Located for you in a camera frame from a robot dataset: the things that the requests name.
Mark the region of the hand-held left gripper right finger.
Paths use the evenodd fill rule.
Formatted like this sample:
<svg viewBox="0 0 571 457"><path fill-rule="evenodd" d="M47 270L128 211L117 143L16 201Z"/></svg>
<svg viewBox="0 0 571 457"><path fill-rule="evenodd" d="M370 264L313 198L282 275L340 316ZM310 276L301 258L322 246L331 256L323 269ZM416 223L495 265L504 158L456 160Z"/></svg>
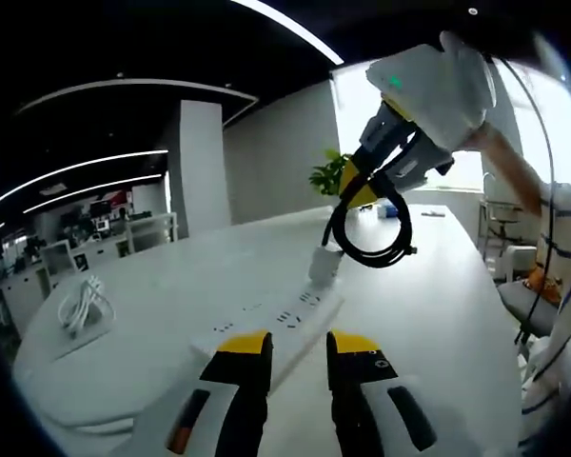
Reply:
<svg viewBox="0 0 571 457"><path fill-rule="evenodd" d="M326 335L331 417L343 456L460 456L462 429L362 335Z"/></svg>

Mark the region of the person's right hand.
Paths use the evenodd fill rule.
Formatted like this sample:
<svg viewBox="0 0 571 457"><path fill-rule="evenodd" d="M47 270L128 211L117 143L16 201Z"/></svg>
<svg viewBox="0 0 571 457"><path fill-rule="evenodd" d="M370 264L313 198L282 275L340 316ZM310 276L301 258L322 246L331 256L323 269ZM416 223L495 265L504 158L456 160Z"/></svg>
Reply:
<svg viewBox="0 0 571 457"><path fill-rule="evenodd" d="M432 92L432 130L427 135L440 148L453 151L496 106L496 90L482 54L451 31L440 34L442 73Z"/></svg>

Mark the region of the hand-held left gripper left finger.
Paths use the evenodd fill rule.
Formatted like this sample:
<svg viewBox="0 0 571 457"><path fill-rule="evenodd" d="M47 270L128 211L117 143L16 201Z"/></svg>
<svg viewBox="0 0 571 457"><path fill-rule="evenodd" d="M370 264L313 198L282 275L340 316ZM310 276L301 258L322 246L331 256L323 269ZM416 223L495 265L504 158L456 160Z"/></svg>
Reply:
<svg viewBox="0 0 571 457"><path fill-rule="evenodd" d="M267 418L272 334L237 334L198 378L164 394L135 420L129 456L256 456Z"/></svg>

